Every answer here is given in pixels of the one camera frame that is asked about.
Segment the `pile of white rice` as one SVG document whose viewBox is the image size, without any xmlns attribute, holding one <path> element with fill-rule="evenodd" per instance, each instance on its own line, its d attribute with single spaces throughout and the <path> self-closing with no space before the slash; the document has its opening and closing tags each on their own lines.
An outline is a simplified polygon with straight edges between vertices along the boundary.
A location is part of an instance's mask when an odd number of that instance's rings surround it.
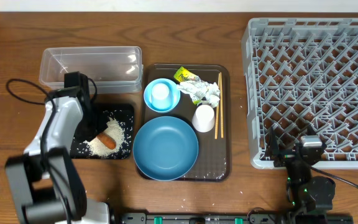
<svg viewBox="0 0 358 224">
<path fill-rule="evenodd" d="M 113 158 L 118 159 L 125 157 L 129 152 L 129 141 L 126 139 L 124 129 L 120 127 L 119 122 L 110 118 L 107 123 L 108 128 L 102 133 L 112 137 L 116 142 L 116 148 L 114 150 L 108 149 L 97 137 L 91 141 L 83 141 L 86 148 L 90 151 L 92 156 L 98 156 L 103 159 Z"/>
</svg>

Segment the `orange carrot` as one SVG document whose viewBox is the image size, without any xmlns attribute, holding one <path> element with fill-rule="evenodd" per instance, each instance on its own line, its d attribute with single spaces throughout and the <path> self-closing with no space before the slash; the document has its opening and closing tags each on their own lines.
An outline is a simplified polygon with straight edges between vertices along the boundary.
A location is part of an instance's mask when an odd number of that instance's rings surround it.
<svg viewBox="0 0 358 224">
<path fill-rule="evenodd" d="M 114 150 L 116 148 L 116 142 L 115 140 L 108 136 L 105 133 L 99 133 L 97 135 L 97 138 L 110 150 Z"/>
</svg>

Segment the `blue plate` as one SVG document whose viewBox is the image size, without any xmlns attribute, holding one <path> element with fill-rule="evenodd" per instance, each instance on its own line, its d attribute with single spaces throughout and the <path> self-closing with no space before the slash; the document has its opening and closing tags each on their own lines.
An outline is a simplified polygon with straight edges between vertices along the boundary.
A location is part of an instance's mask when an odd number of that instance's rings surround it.
<svg viewBox="0 0 358 224">
<path fill-rule="evenodd" d="M 171 181 L 194 166 L 199 153 L 193 128 L 182 119 L 161 116 L 146 122 L 135 136 L 137 168 L 153 180 Z"/>
</svg>

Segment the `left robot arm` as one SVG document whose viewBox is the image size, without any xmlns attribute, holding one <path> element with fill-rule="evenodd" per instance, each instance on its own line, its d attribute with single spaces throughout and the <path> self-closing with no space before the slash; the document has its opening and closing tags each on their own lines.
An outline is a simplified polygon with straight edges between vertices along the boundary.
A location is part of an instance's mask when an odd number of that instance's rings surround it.
<svg viewBox="0 0 358 224">
<path fill-rule="evenodd" d="M 45 93 L 45 116 L 32 142 L 6 161 L 20 223 L 110 223 L 108 205 L 86 196 L 70 157 L 73 140 L 92 141 L 107 128 L 90 83 L 80 72 L 66 73 L 62 89 Z"/>
</svg>

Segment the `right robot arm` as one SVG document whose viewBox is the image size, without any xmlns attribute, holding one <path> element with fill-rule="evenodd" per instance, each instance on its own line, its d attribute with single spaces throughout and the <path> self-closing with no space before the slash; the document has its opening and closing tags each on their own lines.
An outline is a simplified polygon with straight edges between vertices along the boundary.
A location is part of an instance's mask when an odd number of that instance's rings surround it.
<svg viewBox="0 0 358 224">
<path fill-rule="evenodd" d="M 311 127 L 300 142 L 287 149 L 280 149 L 278 137 L 269 129 L 267 155 L 275 167 L 287 170 L 287 198 L 293 208 L 279 215 L 275 223 L 323 223 L 329 222 L 326 212 L 333 209 L 336 184 L 321 175 L 313 176 L 313 165 L 321 160 L 326 144 Z"/>
</svg>

